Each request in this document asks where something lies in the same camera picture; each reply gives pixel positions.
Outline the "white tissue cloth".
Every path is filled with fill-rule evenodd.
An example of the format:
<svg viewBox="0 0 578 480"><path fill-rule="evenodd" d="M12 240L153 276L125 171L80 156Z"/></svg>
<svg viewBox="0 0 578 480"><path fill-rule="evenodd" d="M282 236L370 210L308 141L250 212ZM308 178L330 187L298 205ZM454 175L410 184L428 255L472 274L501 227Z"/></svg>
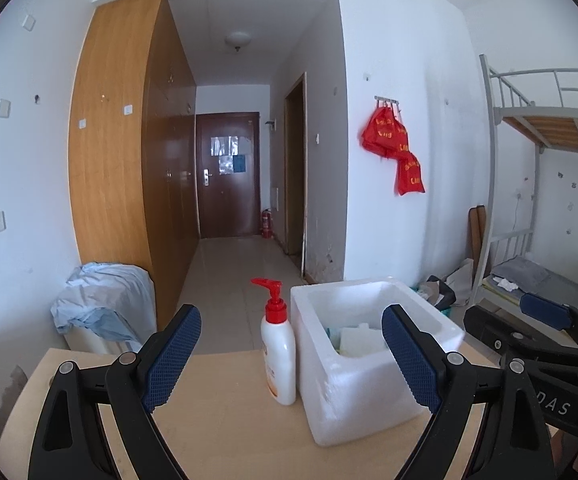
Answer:
<svg viewBox="0 0 578 480"><path fill-rule="evenodd" d="M387 348L381 330L371 328L367 323L356 327L326 328L326 334L333 349L340 356L362 358L381 352Z"/></svg>

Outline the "light blue covered bin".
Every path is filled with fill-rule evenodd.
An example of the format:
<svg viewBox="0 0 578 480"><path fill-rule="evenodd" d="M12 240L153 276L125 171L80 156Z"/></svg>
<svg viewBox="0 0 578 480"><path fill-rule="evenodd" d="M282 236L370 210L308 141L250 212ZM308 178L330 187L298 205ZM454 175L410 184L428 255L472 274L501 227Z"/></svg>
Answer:
<svg viewBox="0 0 578 480"><path fill-rule="evenodd" d="M155 285L139 266L85 263L70 275L50 313L59 334L83 328L137 351L157 331Z"/></svg>

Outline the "white foam box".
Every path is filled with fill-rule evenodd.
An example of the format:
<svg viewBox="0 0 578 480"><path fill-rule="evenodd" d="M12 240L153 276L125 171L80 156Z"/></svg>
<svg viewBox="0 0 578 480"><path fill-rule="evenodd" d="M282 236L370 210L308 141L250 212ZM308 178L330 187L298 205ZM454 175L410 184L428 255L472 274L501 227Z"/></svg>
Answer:
<svg viewBox="0 0 578 480"><path fill-rule="evenodd" d="M341 349L342 330L366 326L381 335L382 312L391 304L402 306L419 330L432 335L444 351L459 349L464 331L391 276L291 288L297 384L318 445L368 437L423 411L388 347L361 356L348 356Z"/></svg>

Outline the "grey metal bunk bed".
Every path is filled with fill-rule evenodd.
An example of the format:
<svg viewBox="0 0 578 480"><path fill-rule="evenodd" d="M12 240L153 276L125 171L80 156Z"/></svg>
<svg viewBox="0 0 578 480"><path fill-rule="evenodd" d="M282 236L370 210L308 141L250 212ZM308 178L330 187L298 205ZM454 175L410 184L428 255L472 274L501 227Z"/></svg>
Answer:
<svg viewBox="0 0 578 480"><path fill-rule="evenodd" d="M531 292L578 307L578 68L479 61L490 177L469 301L518 313Z"/></svg>

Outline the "white lotion bottle red pump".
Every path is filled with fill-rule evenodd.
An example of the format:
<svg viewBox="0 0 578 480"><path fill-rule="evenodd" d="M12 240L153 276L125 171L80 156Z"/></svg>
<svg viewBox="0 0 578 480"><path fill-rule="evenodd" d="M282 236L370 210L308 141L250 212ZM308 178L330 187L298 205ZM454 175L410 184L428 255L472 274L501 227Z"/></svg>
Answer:
<svg viewBox="0 0 578 480"><path fill-rule="evenodd" d="M251 283L265 288L269 297L261 321L261 339L266 383L272 397L281 405L295 403L295 333L289 321L286 301L281 296L280 281L253 278Z"/></svg>

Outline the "red bags on hook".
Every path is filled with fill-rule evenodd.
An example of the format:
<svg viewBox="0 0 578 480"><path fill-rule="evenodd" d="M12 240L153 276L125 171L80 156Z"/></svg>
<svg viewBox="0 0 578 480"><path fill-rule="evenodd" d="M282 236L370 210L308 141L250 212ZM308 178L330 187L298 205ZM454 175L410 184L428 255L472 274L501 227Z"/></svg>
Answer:
<svg viewBox="0 0 578 480"><path fill-rule="evenodd" d="M409 148L399 103L377 96L376 108L359 141L367 152L396 161L394 188L397 195L426 192L420 162Z"/></svg>

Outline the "red fire extinguisher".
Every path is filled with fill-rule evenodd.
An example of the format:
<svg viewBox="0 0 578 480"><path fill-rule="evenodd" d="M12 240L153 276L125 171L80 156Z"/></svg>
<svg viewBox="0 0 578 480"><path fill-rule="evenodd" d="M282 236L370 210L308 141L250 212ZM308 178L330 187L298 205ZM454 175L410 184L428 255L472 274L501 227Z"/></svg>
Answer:
<svg viewBox="0 0 578 480"><path fill-rule="evenodd" d="M264 238L273 236L272 213L269 209L264 209L261 213L261 234Z"/></svg>

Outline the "orange wooden wardrobe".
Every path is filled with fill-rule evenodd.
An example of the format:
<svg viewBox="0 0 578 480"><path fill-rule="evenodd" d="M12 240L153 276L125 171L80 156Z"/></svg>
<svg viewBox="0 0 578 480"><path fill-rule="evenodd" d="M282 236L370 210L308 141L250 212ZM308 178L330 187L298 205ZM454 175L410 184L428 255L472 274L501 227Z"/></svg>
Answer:
<svg viewBox="0 0 578 480"><path fill-rule="evenodd" d="M160 327L198 244L196 82L167 0L116 0L93 15L69 120L69 188L82 262L146 270Z"/></svg>

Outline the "dark brown entrance door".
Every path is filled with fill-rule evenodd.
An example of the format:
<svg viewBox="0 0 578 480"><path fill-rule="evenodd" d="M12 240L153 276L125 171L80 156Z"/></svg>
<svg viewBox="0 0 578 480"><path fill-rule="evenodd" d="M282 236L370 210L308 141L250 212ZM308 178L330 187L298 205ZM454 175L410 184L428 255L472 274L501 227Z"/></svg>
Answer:
<svg viewBox="0 0 578 480"><path fill-rule="evenodd" d="M200 235L257 235L261 214L260 114L199 115L196 151Z"/></svg>

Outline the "ceiling lamp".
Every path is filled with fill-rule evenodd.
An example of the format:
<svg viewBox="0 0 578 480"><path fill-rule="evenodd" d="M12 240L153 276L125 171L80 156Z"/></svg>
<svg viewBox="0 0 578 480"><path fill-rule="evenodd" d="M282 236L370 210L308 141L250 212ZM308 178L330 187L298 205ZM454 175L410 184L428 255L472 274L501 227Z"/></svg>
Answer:
<svg viewBox="0 0 578 480"><path fill-rule="evenodd" d="M230 32L225 36L224 42L231 50L234 52L240 52L243 48L248 47L251 44L252 36L247 32L242 32L241 30L235 30Z"/></svg>

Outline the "side wooden door frame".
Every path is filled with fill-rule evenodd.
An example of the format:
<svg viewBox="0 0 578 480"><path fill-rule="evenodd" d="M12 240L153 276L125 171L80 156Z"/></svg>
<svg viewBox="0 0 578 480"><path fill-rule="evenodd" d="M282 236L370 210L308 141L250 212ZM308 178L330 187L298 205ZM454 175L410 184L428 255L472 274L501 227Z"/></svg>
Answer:
<svg viewBox="0 0 578 480"><path fill-rule="evenodd" d="M283 101L285 149L285 247L291 261L304 274L306 218L306 100L301 75Z"/></svg>

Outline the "white square wall plate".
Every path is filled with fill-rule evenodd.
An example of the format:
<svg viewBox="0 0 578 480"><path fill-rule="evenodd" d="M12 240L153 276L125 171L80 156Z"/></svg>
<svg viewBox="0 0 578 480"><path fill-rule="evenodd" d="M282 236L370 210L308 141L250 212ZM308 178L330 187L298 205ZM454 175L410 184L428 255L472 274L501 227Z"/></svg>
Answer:
<svg viewBox="0 0 578 480"><path fill-rule="evenodd" d="M9 118L12 103L6 99L0 99L0 118Z"/></svg>

